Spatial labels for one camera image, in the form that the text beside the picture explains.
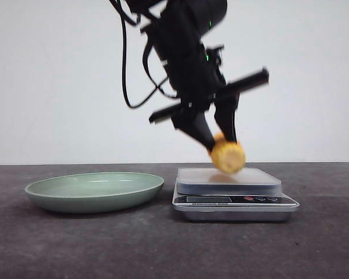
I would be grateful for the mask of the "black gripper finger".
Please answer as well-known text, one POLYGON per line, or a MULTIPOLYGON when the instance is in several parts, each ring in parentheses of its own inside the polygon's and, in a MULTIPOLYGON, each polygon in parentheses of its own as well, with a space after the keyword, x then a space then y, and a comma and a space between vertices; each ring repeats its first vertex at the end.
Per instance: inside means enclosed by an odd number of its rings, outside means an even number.
POLYGON ((235 112, 238 108, 238 102, 239 97, 235 95, 215 102, 214 118, 225 139, 231 142, 237 142, 235 112))
POLYGON ((204 112, 195 110, 181 110, 171 116, 175 129, 179 129, 194 140, 198 141, 207 150, 212 150, 215 140, 205 120, 204 112))

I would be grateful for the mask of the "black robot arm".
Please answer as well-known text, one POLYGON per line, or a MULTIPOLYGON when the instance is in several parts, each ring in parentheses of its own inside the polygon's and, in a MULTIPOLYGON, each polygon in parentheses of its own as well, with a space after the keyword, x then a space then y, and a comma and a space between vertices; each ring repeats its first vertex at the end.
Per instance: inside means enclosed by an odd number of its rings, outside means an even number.
POLYGON ((144 55, 154 49, 180 103, 154 112, 150 122, 171 119, 174 127, 212 151, 215 140, 204 112, 213 103, 215 120, 227 142, 237 142, 234 114, 239 95, 269 81, 262 69, 233 83, 227 83, 219 70, 221 57, 216 48, 205 48, 201 37, 224 18, 226 1, 168 1, 159 17, 149 9, 156 1, 127 1, 133 13, 150 20, 142 28, 148 37, 144 55))

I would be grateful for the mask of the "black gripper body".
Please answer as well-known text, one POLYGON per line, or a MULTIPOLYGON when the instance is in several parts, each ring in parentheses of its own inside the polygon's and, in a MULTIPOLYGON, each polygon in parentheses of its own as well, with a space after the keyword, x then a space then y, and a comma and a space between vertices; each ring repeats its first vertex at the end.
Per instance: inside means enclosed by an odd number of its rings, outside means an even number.
POLYGON ((262 68, 249 76, 227 83, 220 71, 221 51, 224 48, 223 45, 207 49, 200 46, 200 51, 194 56, 178 62, 169 60, 164 68, 180 103, 157 110, 149 117, 149 121, 164 121, 184 110, 204 112, 212 103, 236 99, 241 93, 269 82, 269 72, 262 68))

